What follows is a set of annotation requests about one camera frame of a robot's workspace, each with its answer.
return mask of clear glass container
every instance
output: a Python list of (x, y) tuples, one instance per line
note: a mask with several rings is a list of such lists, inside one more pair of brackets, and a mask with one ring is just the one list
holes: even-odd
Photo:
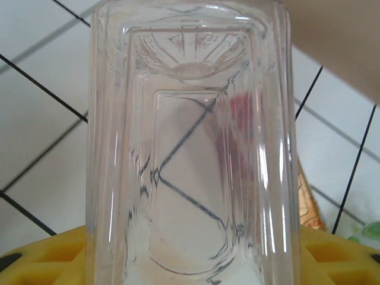
[(289, 17), (273, 1), (93, 14), (88, 285), (298, 285)]

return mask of tile floor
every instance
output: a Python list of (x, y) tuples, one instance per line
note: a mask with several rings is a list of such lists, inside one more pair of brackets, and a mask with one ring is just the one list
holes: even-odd
[[(0, 254), (84, 224), (96, 2), (0, 0)], [(380, 111), (296, 48), (293, 69), (299, 156), (329, 231), (348, 237), (380, 219)]]

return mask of beige surface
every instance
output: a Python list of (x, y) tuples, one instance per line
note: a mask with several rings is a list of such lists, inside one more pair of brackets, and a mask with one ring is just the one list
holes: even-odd
[(293, 43), (380, 103), (380, 1), (283, 1)]

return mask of green object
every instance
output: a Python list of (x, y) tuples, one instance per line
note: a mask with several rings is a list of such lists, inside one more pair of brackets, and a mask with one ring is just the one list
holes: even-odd
[(349, 237), (353, 242), (380, 249), (380, 221), (367, 224)]

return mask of white surface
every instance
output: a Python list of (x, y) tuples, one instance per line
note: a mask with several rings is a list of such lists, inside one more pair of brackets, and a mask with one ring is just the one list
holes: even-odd
[[(81, 13), (96, 1), (62, 0)], [(50, 0), (0, 0), (0, 52), (13, 58), (74, 17)], [(78, 111), (87, 107), (89, 30), (83, 23), (60, 35), (19, 63)], [(303, 100), (319, 65), (293, 49), (294, 92)], [(58, 138), (77, 117), (13, 70), (0, 75), (0, 187)], [(360, 145), (372, 103), (323, 70), (306, 105), (351, 136)], [(375, 113), (365, 145), (380, 156), (380, 113)], [(53, 230), (62, 232), (84, 223), (86, 135), (82, 123), (7, 192)], [(340, 204), (358, 147), (302, 110), (297, 120), (298, 149), (308, 180)], [(379, 163), (363, 155), (346, 208), (364, 221), (380, 219)], [(332, 229), (338, 208), (316, 194)], [(47, 236), (0, 199), (0, 254)], [(337, 233), (355, 226), (343, 213)]]

